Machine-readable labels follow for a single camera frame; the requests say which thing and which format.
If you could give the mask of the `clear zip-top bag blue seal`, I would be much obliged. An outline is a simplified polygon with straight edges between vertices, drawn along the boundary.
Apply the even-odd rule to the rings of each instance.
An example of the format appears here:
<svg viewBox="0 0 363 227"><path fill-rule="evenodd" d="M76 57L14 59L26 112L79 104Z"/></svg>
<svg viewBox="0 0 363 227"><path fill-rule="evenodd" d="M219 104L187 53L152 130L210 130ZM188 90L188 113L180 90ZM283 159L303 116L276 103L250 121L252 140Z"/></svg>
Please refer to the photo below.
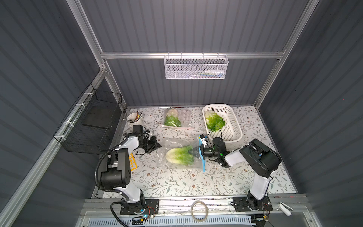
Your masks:
<svg viewBox="0 0 363 227"><path fill-rule="evenodd" d="M200 139L182 140L169 138L162 142L157 151L159 167L172 169L197 169L206 171L206 161L201 155L203 144Z"/></svg>

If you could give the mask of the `chinese cabbage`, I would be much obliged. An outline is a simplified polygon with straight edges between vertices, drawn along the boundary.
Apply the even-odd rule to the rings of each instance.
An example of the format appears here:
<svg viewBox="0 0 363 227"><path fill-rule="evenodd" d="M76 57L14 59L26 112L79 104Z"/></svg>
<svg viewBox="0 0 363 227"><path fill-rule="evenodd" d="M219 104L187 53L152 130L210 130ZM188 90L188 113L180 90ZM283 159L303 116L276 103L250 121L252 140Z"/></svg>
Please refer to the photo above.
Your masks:
<svg viewBox="0 0 363 227"><path fill-rule="evenodd" d="M171 108L166 112L164 125L171 127L181 127L177 109Z"/></svg>
<svg viewBox="0 0 363 227"><path fill-rule="evenodd" d="M219 131L226 124L226 122L223 120L223 118L214 111L205 112L205 121L206 121L207 128L211 132Z"/></svg>
<svg viewBox="0 0 363 227"><path fill-rule="evenodd" d="M168 162L179 165L191 165L194 163L194 156L190 151L192 151L192 146L185 146L181 148L173 148L167 151L165 158Z"/></svg>

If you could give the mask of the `clear zip-top bag white seal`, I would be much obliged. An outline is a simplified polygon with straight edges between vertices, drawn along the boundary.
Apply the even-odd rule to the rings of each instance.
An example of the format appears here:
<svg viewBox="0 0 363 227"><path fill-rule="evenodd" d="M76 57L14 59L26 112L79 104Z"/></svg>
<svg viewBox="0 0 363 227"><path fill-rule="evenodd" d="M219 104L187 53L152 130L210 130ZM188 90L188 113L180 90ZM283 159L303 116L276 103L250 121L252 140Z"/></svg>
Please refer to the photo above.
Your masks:
<svg viewBox="0 0 363 227"><path fill-rule="evenodd" d="M181 122L181 127L171 127L171 126L164 125L166 112L171 108L177 109L178 118L179 118L179 120ZM162 125L161 125L162 127L173 129L173 130L177 130L177 129L191 130L191 129L197 128L195 122L193 121L193 118L194 118L193 108L191 108L191 107L184 107L184 108L183 107L171 107L171 108L167 108L164 111L164 118L162 120Z"/></svg>

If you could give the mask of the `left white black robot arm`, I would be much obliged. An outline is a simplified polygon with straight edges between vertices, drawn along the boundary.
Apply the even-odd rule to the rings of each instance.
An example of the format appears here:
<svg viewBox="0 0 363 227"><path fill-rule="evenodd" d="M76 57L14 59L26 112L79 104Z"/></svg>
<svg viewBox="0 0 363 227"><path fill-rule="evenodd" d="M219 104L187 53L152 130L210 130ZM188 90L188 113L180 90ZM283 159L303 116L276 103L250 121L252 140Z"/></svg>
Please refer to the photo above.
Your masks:
<svg viewBox="0 0 363 227"><path fill-rule="evenodd" d="M152 130L142 125L134 125L133 131L127 133L122 142L100 157L94 173L95 185L104 192L120 194L127 203L144 204L142 190L131 183L129 156L139 148L149 154L160 147Z"/></svg>

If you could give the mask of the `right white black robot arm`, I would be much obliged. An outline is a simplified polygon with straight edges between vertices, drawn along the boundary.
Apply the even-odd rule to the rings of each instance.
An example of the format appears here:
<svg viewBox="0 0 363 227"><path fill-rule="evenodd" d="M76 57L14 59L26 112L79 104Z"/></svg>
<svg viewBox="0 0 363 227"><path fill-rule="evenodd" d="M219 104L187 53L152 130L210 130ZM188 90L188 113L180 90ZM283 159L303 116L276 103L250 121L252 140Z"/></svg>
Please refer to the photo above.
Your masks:
<svg viewBox="0 0 363 227"><path fill-rule="evenodd" d="M245 201L250 210L256 211L268 198L267 190L272 181L271 174L282 162L280 155L257 139L234 151L227 151L226 144L220 137L209 143L207 137L199 137L199 154L202 163L214 161L221 167L229 168L246 161L254 171L252 187Z"/></svg>

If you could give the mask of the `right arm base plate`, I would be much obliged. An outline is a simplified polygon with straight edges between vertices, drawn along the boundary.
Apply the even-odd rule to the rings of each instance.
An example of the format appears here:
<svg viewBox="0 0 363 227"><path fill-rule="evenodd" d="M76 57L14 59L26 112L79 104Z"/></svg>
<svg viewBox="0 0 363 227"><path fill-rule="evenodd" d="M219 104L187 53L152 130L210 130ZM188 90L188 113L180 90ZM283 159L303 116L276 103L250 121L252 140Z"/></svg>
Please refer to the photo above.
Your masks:
<svg viewBox="0 0 363 227"><path fill-rule="evenodd" d="M253 196L233 197L230 205L234 207L236 212L273 211L272 203L268 196L264 196L261 200L257 200Z"/></svg>

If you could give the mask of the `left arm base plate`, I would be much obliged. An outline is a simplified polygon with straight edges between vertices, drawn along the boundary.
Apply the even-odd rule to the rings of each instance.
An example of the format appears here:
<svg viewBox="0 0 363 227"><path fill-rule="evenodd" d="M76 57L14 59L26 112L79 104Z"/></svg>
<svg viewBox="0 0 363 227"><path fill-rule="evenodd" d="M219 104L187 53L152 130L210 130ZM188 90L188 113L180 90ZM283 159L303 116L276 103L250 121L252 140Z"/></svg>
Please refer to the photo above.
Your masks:
<svg viewBox="0 0 363 227"><path fill-rule="evenodd" d="M122 205L121 215L143 215L143 214L158 214L159 199L146 199L136 203L126 203Z"/></svg>

